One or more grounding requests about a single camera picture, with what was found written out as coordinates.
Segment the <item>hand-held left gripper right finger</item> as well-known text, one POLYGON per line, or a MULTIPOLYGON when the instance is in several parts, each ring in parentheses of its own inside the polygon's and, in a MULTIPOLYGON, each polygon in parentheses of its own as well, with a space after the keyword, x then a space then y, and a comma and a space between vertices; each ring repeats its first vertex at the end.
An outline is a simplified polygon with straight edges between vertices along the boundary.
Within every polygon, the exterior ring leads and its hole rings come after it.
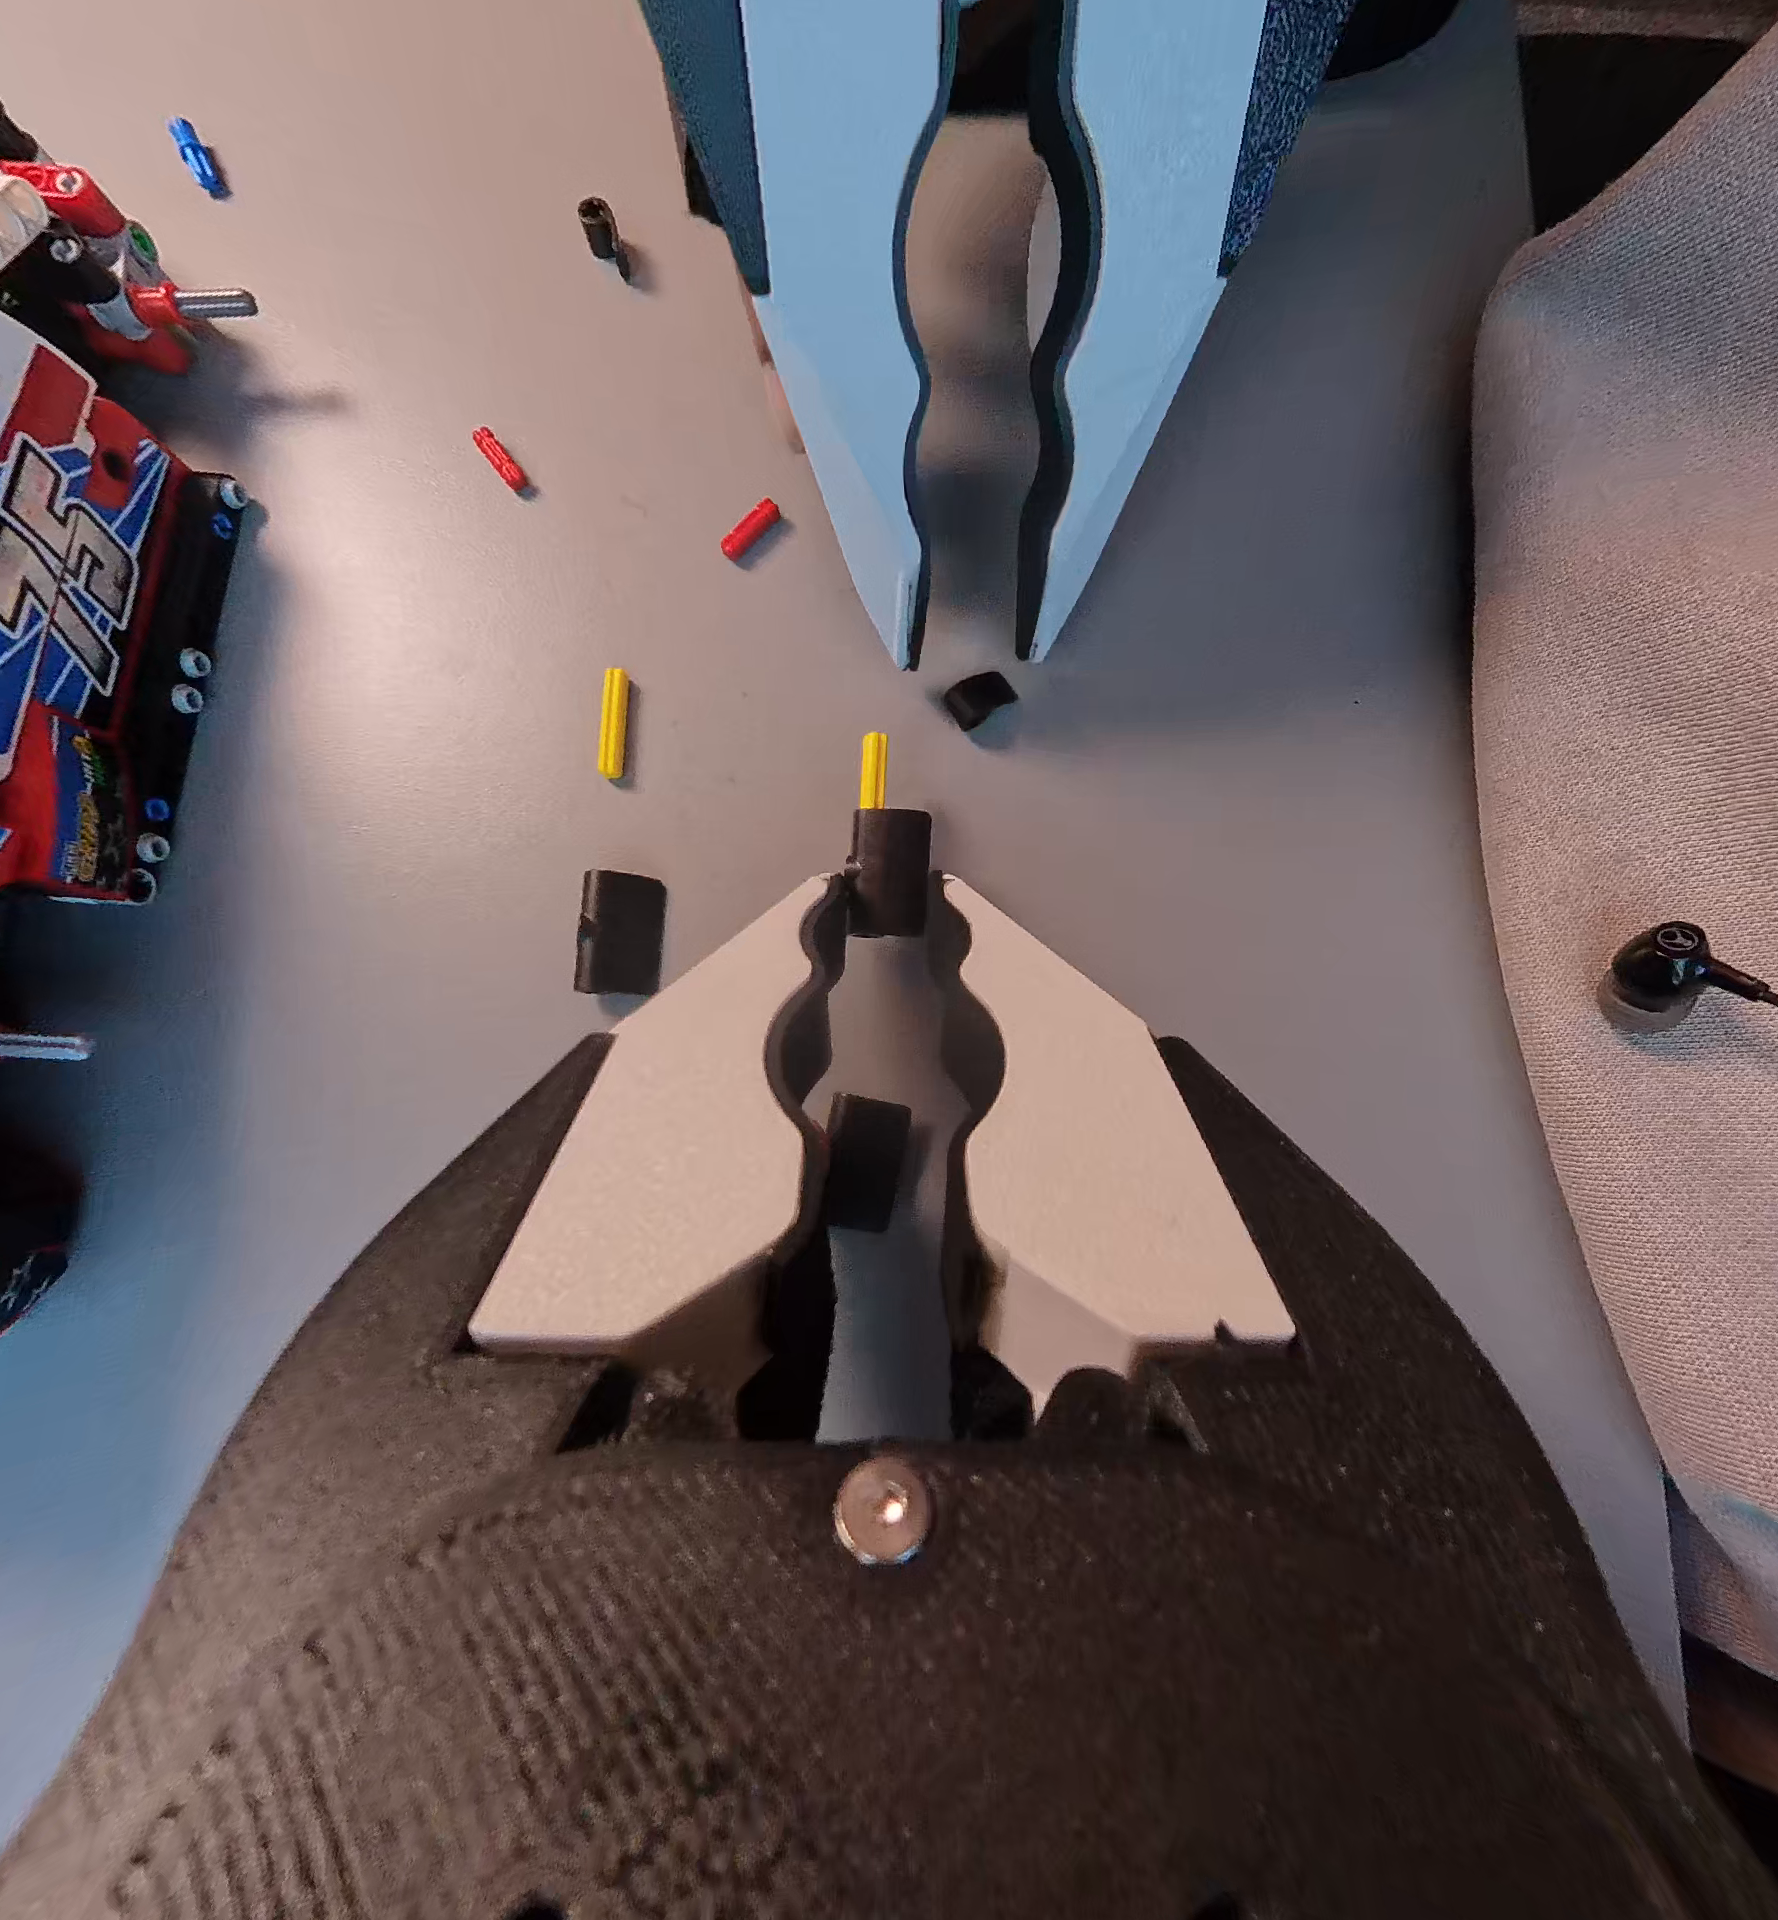
POLYGON ((1202 1356, 1271 1366, 1299 1330, 1151 1028, 966 880, 932 877, 948 1139, 950 1426, 1019 1439, 1069 1380, 1202 1356))

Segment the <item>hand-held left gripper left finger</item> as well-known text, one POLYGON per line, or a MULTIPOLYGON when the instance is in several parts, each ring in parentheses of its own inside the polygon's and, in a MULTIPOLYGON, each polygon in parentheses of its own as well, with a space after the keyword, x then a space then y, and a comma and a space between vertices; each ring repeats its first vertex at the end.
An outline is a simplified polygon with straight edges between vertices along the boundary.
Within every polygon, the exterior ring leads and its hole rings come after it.
POLYGON ((746 1439, 813 1441, 834 1343, 806 1100, 831 1066, 848 888, 805 880, 601 1040, 469 1343, 684 1372, 746 1439))

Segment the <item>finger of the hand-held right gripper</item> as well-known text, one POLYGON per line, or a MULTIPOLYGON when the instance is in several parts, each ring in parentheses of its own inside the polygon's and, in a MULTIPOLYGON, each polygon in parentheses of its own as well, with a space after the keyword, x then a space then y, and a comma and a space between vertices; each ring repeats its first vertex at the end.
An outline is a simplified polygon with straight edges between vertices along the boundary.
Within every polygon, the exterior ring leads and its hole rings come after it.
POLYGON ((1059 257, 1028 361, 1015 654, 1045 660, 1222 294, 1264 2, 1040 5, 1028 132, 1059 257))
POLYGON ((746 2, 767 290, 753 299, 857 596, 918 666, 932 550, 918 443, 932 381, 906 238, 944 119, 963 7, 746 2))

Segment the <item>lego race car model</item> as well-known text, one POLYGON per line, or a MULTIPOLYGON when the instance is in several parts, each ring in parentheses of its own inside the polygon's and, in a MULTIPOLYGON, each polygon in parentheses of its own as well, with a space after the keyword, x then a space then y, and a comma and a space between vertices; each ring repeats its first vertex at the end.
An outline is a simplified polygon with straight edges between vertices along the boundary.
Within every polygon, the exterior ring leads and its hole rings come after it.
MULTIPOLYGON (((109 373, 183 376, 205 325, 253 314, 170 274, 0 102, 0 1064, 91 1056, 29 1026, 16 920, 156 900, 250 514, 109 373)), ((0 1334, 63 1275, 79 1218, 79 1176, 0 1130, 0 1334)))

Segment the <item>flat black lego piece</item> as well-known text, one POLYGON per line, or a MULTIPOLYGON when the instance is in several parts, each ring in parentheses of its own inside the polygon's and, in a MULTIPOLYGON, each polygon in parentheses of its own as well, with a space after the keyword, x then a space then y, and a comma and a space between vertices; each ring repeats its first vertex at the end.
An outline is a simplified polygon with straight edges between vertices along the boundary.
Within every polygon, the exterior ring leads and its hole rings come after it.
POLYGON ((836 1092, 828 1113, 823 1211, 834 1231, 881 1236, 902 1188, 912 1113, 902 1102, 836 1092))

